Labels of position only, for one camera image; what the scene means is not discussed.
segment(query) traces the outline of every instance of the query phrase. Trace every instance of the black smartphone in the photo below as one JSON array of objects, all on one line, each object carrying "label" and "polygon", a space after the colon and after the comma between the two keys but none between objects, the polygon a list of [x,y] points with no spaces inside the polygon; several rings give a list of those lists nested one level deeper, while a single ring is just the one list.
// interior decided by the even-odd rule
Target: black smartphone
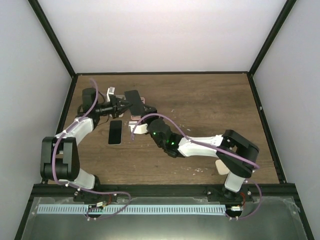
[{"label": "black smartphone", "polygon": [[114,120],[110,122],[108,144],[119,145],[122,138],[122,121]]},{"label": "black smartphone", "polygon": [[145,112],[144,103],[141,101],[141,97],[137,90],[125,91],[125,100],[132,104],[129,108],[131,116],[142,116]]}]

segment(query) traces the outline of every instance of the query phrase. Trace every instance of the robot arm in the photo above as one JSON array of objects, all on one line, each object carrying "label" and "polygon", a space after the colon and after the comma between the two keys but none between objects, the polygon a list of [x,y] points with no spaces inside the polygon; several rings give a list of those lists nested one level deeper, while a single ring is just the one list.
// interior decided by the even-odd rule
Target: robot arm
[{"label": "robot arm", "polygon": [[[82,91],[81,107],[84,112],[87,112],[93,105],[95,94],[95,88],[86,88]],[[63,131],[55,136],[45,137],[42,140],[40,174],[44,180],[53,180],[53,149],[57,140],[62,134],[65,134],[61,139],[57,149],[57,156],[55,157],[55,171],[59,182],[72,183],[85,189],[93,189],[99,184],[97,176],[89,174],[80,168],[78,145],[87,134],[96,128],[100,116],[111,115],[112,118],[117,118],[131,106],[129,102],[117,98],[112,87],[108,89],[107,99],[106,103],[96,103],[87,117],[81,119],[84,113],[79,113],[74,122],[67,128],[71,128],[69,132]]]},{"label": "robot arm", "polygon": [[233,130],[226,130],[224,134],[211,137],[183,137],[171,131],[170,127],[162,118],[153,118],[148,122],[139,125],[137,129],[145,129],[143,133],[149,133],[159,148],[162,148],[170,157],[191,157],[208,156],[220,159],[229,169],[228,176],[224,183],[228,191],[237,193],[245,179],[250,178],[254,167],[251,164],[242,162],[239,159],[221,153],[208,146],[216,146],[218,149],[245,158],[255,163],[258,157],[259,148],[252,142]]}]

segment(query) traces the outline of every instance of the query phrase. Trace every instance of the wooden surface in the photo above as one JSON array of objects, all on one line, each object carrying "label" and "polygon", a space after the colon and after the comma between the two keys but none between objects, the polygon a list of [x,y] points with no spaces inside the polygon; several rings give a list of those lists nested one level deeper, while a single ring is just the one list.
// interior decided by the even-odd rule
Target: wooden surface
[{"label": "wooden surface", "polygon": [[[146,104],[174,120],[192,137],[209,137],[232,129],[260,148],[252,176],[258,183],[278,183],[274,164],[245,74],[97,75],[79,76],[64,128],[72,123],[82,103],[82,90],[93,77],[105,93],[117,95],[138,90]],[[122,118],[120,145],[108,145],[109,122],[99,125],[78,146],[81,168],[97,175],[103,184],[222,184],[216,158],[171,158],[149,135],[130,140],[130,112]]]}]

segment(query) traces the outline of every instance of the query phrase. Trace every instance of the purple cable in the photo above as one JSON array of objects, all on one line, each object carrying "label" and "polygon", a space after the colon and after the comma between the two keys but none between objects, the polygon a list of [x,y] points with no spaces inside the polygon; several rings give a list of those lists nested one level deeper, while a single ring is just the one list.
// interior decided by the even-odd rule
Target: purple cable
[{"label": "purple cable", "polygon": [[[63,131],[61,136],[57,139],[57,141],[56,141],[56,143],[54,145],[54,148],[53,148],[53,153],[52,153],[52,175],[53,175],[54,182],[56,184],[58,184],[58,185],[69,184],[71,187],[74,187],[76,189],[79,189],[79,186],[77,186],[77,185],[75,185],[75,184],[73,184],[71,182],[70,183],[67,182],[67,181],[59,182],[59,180],[57,178],[57,172],[56,172],[56,155],[57,155],[57,151],[58,151],[58,146],[59,146],[62,138],[68,132],[70,132],[79,122],[81,122],[92,111],[92,109],[95,107],[96,103],[98,102],[99,90],[98,90],[97,82],[93,78],[90,78],[90,81],[93,83],[94,88],[95,88],[95,99],[93,101],[92,106],[89,108],[89,110],[82,117],[79,118],[78,121],[73,122],[69,127],[67,127],[66,130]],[[117,215],[118,213],[123,211],[129,205],[129,203],[131,202],[131,195],[128,192],[125,192],[125,191],[102,192],[102,191],[93,191],[93,190],[86,189],[86,188],[83,188],[83,187],[80,187],[80,190],[88,192],[88,193],[92,193],[92,194],[99,194],[99,195],[124,194],[124,195],[127,195],[129,197],[128,203],[124,207],[122,207],[120,210],[118,210],[117,212],[115,212],[115,213],[113,213],[111,215],[108,215],[107,217],[102,217],[102,218],[99,217],[98,219],[107,219],[107,218],[111,218],[111,217]]]},{"label": "purple cable", "polygon": [[195,140],[192,140],[190,137],[188,137],[181,129],[180,127],[178,127],[178,125],[172,121],[169,117],[165,116],[165,115],[162,115],[162,114],[159,114],[159,113],[150,113],[150,114],[147,114],[145,116],[143,116],[134,126],[133,130],[132,130],[132,133],[131,133],[131,140],[134,140],[135,139],[135,135],[134,135],[134,132],[137,128],[137,126],[146,118],[149,118],[151,116],[159,116],[159,117],[162,117],[164,119],[167,119],[169,122],[171,122],[175,127],[176,129],[181,133],[182,136],[184,136],[187,140],[190,140],[191,143],[194,143],[194,144],[198,144],[200,146],[204,146],[204,147],[207,147],[207,148],[210,148],[210,149],[213,149],[213,150],[216,150],[217,152],[220,152],[220,153],[223,153],[223,154],[226,154],[226,155],[229,155],[233,158],[236,158],[242,162],[245,162],[247,164],[250,164],[252,166],[254,166],[255,169],[260,169],[259,165],[257,165],[255,162],[252,162],[242,156],[239,156],[237,154],[234,154],[232,152],[228,152],[226,150],[223,150],[223,149],[220,149],[218,148],[217,146],[215,145],[211,145],[211,144],[207,144],[207,143],[203,143],[203,142],[199,142],[199,141],[195,141]]},{"label": "purple cable", "polygon": [[258,191],[259,191],[260,199],[259,199],[258,206],[256,206],[255,210],[253,210],[253,211],[252,211],[249,215],[247,215],[247,216],[239,217],[238,220],[244,220],[244,219],[247,219],[247,218],[251,217],[252,215],[254,215],[254,214],[259,210],[259,208],[260,208],[260,206],[261,206],[261,202],[262,202],[262,192],[261,192],[261,188],[259,187],[259,185],[258,185],[255,181],[253,181],[253,180],[247,179],[247,181],[253,183],[253,184],[256,186],[256,188],[257,188]]}]

